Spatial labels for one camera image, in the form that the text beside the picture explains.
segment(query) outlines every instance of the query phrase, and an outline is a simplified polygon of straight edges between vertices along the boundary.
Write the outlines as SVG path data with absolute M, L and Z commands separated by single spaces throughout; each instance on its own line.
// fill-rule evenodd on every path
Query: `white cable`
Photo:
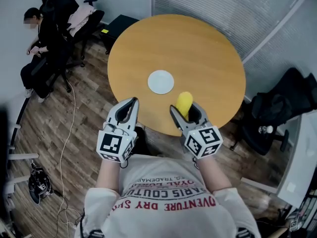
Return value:
M 81 214 L 80 214 L 77 210 L 75 210 L 75 209 L 73 209 L 73 208 L 70 208 L 70 207 L 66 207 L 66 208 L 63 209 L 62 211 L 65 211 L 65 212 L 66 212 L 66 210 L 68 210 L 68 209 L 77 212 L 77 214 L 81 217 Z M 60 219 L 60 216 L 58 216 L 58 218 L 59 218 L 59 220 L 60 220 L 63 224 L 69 224 L 69 225 L 72 227 L 72 224 L 73 224 L 72 222 L 70 222 L 70 221 L 64 222 L 63 220 Z
M 67 139 L 66 139 L 66 141 L 65 141 L 63 150 L 62 150 L 61 155 L 60 155 L 60 160 L 59 160 L 60 180 L 61 180 L 61 184 L 62 184 L 62 187 L 63 187 L 63 194 L 62 194 L 62 195 L 63 195 L 63 201 L 62 201 L 62 203 L 61 203 L 61 205 L 60 205 L 60 207 L 59 207 L 58 213 L 57 213 L 58 218 L 59 218 L 59 213 L 61 212 L 61 207 L 62 207 L 62 205 L 63 205 L 63 203 L 64 203 L 64 201 L 65 201 L 64 182 L 63 182 L 63 176 L 62 176 L 62 171 L 61 171 L 61 159 L 62 159 L 62 157 L 63 157 L 63 153 L 64 153 L 64 149 L 65 149 L 65 147 L 66 147 L 66 144 L 67 144 L 67 142 L 68 142 L 68 140 L 69 140 L 69 138 L 70 138 L 70 135 L 71 135 L 71 130 L 72 130 L 73 125 L 74 125 L 74 122 L 75 122 L 75 112 L 76 112 L 76 97 L 75 97 L 74 88 L 73 88 L 73 86 L 72 86 L 69 82 L 68 82 L 68 84 L 70 85 L 70 87 L 71 87 L 71 89 L 72 89 L 72 91 L 73 91 L 73 95 L 74 95 L 74 114 L 73 114 L 73 122 L 72 122 L 71 127 L 70 127 L 70 130 L 69 130 L 69 135 L 68 135 L 68 137 L 67 137 Z M 69 233 L 68 233 L 68 223 L 69 223 L 69 221 L 68 221 L 68 217 L 67 217 L 67 214 L 66 214 L 66 209 L 65 209 L 65 216 L 66 216 L 66 223 L 65 223 L 65 224 L 67 224 L 67 237 L 69 237 Z

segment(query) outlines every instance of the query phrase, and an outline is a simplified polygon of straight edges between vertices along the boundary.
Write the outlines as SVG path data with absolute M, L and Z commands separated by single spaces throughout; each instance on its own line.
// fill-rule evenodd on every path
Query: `pink cloth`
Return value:
M 67 30 L 69 31 L 70 35 L 74 37 L 79 29 L 87 23 L 89 15 L 93 14 L 95 11 L 96 9 L 91 5 L 80 5 L 68 19 L 68 23 L 71 25 L 67 28 Z

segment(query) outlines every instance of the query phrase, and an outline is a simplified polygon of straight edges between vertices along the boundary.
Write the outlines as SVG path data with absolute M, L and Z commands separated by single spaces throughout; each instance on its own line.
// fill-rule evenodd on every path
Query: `white plate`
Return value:
M 166 70 L 156 70 L 148 78 L 148 86 L 157 94 L 166 94 L 174 87 L 174 78 Z

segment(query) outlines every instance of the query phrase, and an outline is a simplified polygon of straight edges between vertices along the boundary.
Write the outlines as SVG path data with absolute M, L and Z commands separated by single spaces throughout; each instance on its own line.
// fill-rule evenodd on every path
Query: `seated person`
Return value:
M 50 94 L 46 81 L 58 69 L 65 67 L 71 47 L 58 32 L 56 24 L 49 18 L 42 17 L 37 8 L 30 8 L 25 12 L 24 24 L 29 24 L 30 29 L 38 26 L 38 35 L 26 52 L 27 55 L 33 55 L 32 61 L 21 70 L 25 97 L 30 98 L 35 91 L 39 96 L 38 101 L 42 103 Z M 44 57 L 47 58 L 47 64 L 32 75 L 32 71 Z

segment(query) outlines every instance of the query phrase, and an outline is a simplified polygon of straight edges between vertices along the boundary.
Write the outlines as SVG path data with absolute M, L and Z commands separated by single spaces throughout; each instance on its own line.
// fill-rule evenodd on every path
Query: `power cord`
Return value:
M 256 222 L 264 223 L 264 224 L 267 224 L 267 225 L 270 225 L 270 226 L 276 227 L 276 228 L 289 228 L 289 227 L 287 227 L 287 226 L 277 226 L 277 225 L 273 225 L 273 224 L 270 224 L 270 223 L 265 222 L 265 221 L 262 221 L 262 220 L 256 220 Z
M 64 190 L 64 182 L 63 182 L 62 169 L 61 169 L 61 160 L 62 160 L 62 157 L 63 157 L 63 153 L 64 153 L 64 150 L 65 150 L 66 144 L 67 144 L 67 142 L 68 142 L 68 140 L 69 140 L 69 138 L 70 138 L 71 131 L 72 131 L 72 128 L 73 128 L 74 122 L 75 122 L 76 97 L 75 97 L 75 92 L 74 92 L 73 86 L 69 83 L 68 80 L 67 80 L 67 82 L 68 82 L 68 84 L 70 85 L 70 87 L 71 87 L 71 89 L 72 89 L 72 91 L 73 91 L 73 95 L 74 95 L 74 113 L 73 113 L 73 122 L 72 122 L 71 127 L 70 127 L 70 130 L 69 130 L 69 135 L 68 135 L 68 137 L 67 137 L 67 139 L 66 139 L 66 141 L 65 141 L 64 147 L 63 147 L 62 152 L 61 152 L 61 155 L 60 155 L 60 160 L 59 160 L 60 180 L 61 180 L 62 187 L 63 187 L 63 193 L 62 193 L 63 201 L 62 201 L 62 203 L 60 204 L 60 207 L 59 207 L 59 210 L 58 210 L 58 213 L 57 213 L 57 222 L 56 222 L 57 230 L 56 230 L 56 234 L 58 233 L 58 220 L 60 220 L 63 224 L 67 224 L 67 237 L 69 237 L 68 224 L 69 224 L 72 228 L 74 228 L 74 224 L 73 224 L 72 222 L 68 221 L 68 217 L 67 217 L 66 210 L 67 210 L 67 209 L 74 210 L 74 211 L 76 211 L 76 210 L 75 210 L 75 209 L 72 209 L 72 208 L 69 208 L 69 207 L 68 207 L 68 203 L 67 203 L 67 201 L 66 201 L 66 199 L 65 199 L 65 190 Z M 64 208 L 64 209 L 62 210 L 61 208 L 62 208 L 64 202 L 66 202 L 66 208 Z M 65 213 L 66 223 L 63 222 L 63 221 L 60 219 L 60 217 L 59 217 L 60 213 L 63 212 L 63 211 L 64 211 L 64 213 Z

